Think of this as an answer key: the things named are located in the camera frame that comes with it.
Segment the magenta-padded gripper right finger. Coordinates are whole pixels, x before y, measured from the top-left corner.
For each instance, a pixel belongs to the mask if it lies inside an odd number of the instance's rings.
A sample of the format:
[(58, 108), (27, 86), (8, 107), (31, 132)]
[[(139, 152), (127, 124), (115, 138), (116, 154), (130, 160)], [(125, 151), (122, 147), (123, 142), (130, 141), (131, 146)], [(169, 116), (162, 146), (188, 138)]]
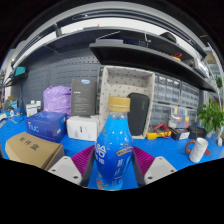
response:
[(138, 147), (134, 147), (132, 163), (139, 187), (176, 172), (176, 169), (164, 157), (154, 157)]

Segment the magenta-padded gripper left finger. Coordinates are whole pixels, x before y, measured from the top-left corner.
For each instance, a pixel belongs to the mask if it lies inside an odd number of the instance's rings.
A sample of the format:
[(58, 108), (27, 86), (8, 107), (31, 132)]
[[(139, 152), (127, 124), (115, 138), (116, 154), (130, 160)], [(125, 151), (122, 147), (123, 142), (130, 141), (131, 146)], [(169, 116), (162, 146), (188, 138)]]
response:
[(90, 146), (72, 157), (63, 156), (49, 169), (49, 172), (76, 185), (87, 187), (94, 159), (94, 147)]

